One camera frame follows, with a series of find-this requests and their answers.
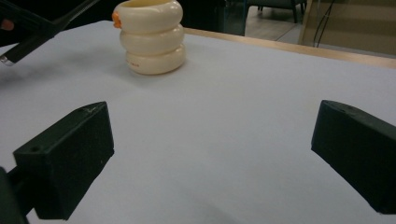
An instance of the chair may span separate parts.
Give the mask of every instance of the chair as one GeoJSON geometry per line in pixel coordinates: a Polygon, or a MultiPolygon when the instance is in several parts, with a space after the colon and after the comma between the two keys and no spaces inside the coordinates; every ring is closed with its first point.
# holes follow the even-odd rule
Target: chair
{"type": "Polygon", "coordinates": [[[301,13],[304,15],[306,8],[306,0],[247,0],[245,6],[245,16],[248,15],[248,9],[252,6],[258,7],[262,10],[263,7],[275,7],[291,9],[293,11],[294,23],[297,23],[296,6],[300,4],[301,13]]]}

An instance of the floor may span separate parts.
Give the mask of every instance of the floor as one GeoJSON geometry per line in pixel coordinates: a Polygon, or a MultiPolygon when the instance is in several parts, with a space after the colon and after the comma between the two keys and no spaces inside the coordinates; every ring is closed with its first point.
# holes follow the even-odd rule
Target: floor
{"type": "MultiPolygon", "coordinates": [[[[270,40],[275,40],[275,41],[283,42],[283,43],[298,44],[299,37],[300,37],[300,31],[303,27],[303,18],[304,18],[304,15],[301,14],[299,6],[297,6],[297,13],[298,13],[298,16],[297,16],[298,22],[294,23],[293,13],[291,10],[265,7],[262,11],[259,11],[257,9],[257,7],[251,7],[247,14],[247,29],[246,30],[248,30],[250,28],[249,26],[260,27],[263,22],[267,22],[267,21],[283,22],[283,23],[292,25],[292,27],[289,28],[289,30],[285,30],[283,33],[279,34],[278,37],[275,39],[273,39],[270,35],[268,35],[268,33],[273,33],[273,34],[279,33],[278,26],[276,25],[276,23],[274,23],[273,26],[271,26],[271,25],[265,26],[265,29],[255,28],[254,30],[256,32],[254,34],[247,32],[246,36],[249,36],[249,34],[251,34],[251,36],[249,36],[249,37],[270,39],[270,40]]],[[[371,52],[371,51],[360,50],[360,49],[347,49],[347,48],[329,46],[329,45],[323,45],[323,44],[321,45],[321,47],[324,49],[335,49],[335,50],[341,50],[341,51],[346,51],[346,52],[353,52],[353,53],[359,53],[359,54],[366,54],[366,55],[373,55],[373,56],[378,56],[378,57],[396,59],[396,55],[388,55],[388,54],[371,52]]]]}
{"type": "Polygon", "coordinates": [[[294,23],[291,10],[265,7],[262,11],[259,11],[257,7],[250,7],[247,14],[247,30],[249,30],[250,27],[254,27],[256,32],[254,34],[247,32],[246,36],[298,44],[300,31],[303,26],[303,15],[299,7],[297,7],[297,13],[298,22],[294,23]],[[274,26],[265,26],[265,29],[256,29],[256,27],[260,27],[266,21],[282,22],[286,30],[279,31],[279,26],[276,25],[276,23],[274,23],[274,26]],[[268,33],[277,35],[277,38],[273,39],[268,33]]]}

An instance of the table surface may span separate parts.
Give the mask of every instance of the table surface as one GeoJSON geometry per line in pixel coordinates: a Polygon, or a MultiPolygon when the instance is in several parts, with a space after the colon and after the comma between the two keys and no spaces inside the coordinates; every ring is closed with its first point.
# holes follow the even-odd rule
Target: table surface
{"type": "Polygon", "coordinates": [[[108,103],[115,155],[67,223],[396,223],[310,148],[321,100],[395,125],[395,69],[186,35],[187,61],[147,77],[128,69],[119,33],[79,27],[0,66],[8,171],[51,124],[108,103]]]}

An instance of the wooden table edge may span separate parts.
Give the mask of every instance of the wooden table edge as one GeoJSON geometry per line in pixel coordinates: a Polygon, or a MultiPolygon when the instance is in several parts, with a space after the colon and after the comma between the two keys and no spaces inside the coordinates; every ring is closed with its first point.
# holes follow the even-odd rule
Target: wooden table edge
{"type": "Polygon", "coordinates": [[[185,34],[187,35],[199,35],[204,37],[211,37],[211,38],[223,39],[223,40],[234,41],[239,43],[245,43],[249,45],[260,46],[270,49],[281,49],[285,51],[318,56],[322,58],[342,60],[353,63],[363,63],[373,66],[396,69],[396,59],[391,59],[391,58],[383,58],[383,57],[344,52],[344,51],[338,51],[332,49],[318,49],[318,48],[302,46],[302,45],[275,42],[271,40],[257,39],[257,38],[246,37],[241,35],[228,35],[228,34],[216,33],[216,32],[204,31],[204,30],[196,30],[191,28],[184,28],[184,31],[185,34]]]}

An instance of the black cable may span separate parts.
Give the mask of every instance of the black cable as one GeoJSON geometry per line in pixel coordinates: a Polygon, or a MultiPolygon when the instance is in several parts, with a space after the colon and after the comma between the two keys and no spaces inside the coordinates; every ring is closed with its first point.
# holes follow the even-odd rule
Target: black cable
{"type": "Polygon", "coordinates": [[[317,43],[317,48],[319,47],[319,43],[320,43],[320,40],[321,40],[321,38],[322,38],[322,36],[323,36],[324,30],[325,30],[325,28],[326,28],[327,21],[329,20],[330,13],[332,12],[332,6],[333,6],[334,2],[335,2],[335,0],[332,0],[332,2],[330,3],[329,7],[327,8],[325,14],[323,15],[322,19],[321,19],[320,22],[319,22],[318,28],[317,28],[317,30],[315,31],[313,47],[315,46],[315,43],[316,43],[316,40],[317,40],[317,35],[318,35],[319,28],[320,28],[321,24],[323,23],[323,21],[326,19],[326,21],[325,21],[325,23],[324,23],[324,25],[323,25],[323,29],[322,29],[322,31],[321,31],[321,34],[320,34],[318,43],[317,43]]]}

